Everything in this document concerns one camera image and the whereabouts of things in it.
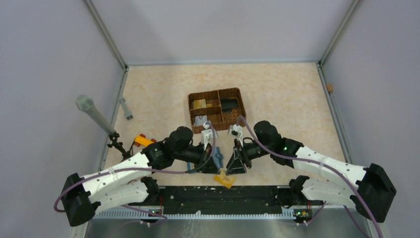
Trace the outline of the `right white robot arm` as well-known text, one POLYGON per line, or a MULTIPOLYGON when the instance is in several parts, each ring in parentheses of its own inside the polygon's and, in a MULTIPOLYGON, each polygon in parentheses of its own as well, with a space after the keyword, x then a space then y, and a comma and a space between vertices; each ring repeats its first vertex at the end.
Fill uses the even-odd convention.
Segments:
POLYGON ((322 180, 298 176, 289 182, 290 197, 296 204, 326 201, 340 204, 368 219, 383 223, 396 195, 396 188, 383 167, 353 165, 320 154, 303 143, 282 137, 275 126, 260 121, 254 126, 255 139, 246 143, 243 128, 229 127, 235 137, 227 175, 244 174, 252 160, 269 155, 277 164, 317 174, 322 180))

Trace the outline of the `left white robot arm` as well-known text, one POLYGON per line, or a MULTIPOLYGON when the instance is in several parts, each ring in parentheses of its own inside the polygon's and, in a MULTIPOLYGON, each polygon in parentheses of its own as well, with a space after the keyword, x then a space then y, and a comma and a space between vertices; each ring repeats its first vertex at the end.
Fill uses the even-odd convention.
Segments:
POLYGON ((202 131, 202 141, 193 145, 191 129, 180 126, 167 138, 150 144, 141 152, 105 170, 80 176, 69 175, 60 196, 54 203, 56 212, 65 213, 72 227, 91 220, 97 213, 129 203, 158 201, 157 182, 153 173, 181 175, 182 171, 169 171, 175 160, 194 164, 187 173, 201 172, 210 166, 213 174, 218 167, 213 163, 213 149, 217 132, 209 123, 202 131))

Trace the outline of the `woven wicker tray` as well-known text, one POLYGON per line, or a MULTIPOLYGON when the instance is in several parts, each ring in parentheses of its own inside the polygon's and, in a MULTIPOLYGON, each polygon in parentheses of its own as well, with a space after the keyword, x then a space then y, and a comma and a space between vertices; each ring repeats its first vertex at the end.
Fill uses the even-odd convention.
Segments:
POLYGON ((199 134, 203 128, 203 123, 210 121, 217 131, 227 130, 230 125, 237 123, 239 116, 246 117, 246 109, 239 88, 226 88, 206 92, 190 93, 187 96, 189 117, 191 121, 192 131, 199 134), (220 105, 222 98, 235 98, 238 101, 238 108, 233 109, 230 113, 223 113, 220 105), (192 109, 194 100, 205 99, 212 107, 204 109, 192 109))

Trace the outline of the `blue leather card holder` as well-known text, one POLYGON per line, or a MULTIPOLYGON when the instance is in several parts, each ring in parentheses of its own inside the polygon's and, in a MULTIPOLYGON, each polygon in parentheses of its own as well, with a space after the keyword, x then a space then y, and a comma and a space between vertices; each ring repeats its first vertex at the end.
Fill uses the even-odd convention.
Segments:
POLYGON ((191 173, 218 174, 219 169, 223 168, 223 158, 224 156, 221 153, 220 147, 215 147, 212 161, 208 162, 200 170, 191 173))

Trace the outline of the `gold credit card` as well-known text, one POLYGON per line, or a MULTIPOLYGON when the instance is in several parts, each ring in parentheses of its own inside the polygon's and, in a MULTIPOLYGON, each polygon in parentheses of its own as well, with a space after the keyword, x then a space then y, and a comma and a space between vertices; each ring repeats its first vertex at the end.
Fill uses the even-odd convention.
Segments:
POLYGON ((237 177, 235 175, 227 175, 226 170, 220 169, 219 174, 215 175, 213 180, 230 189, 237 180, 237 177))

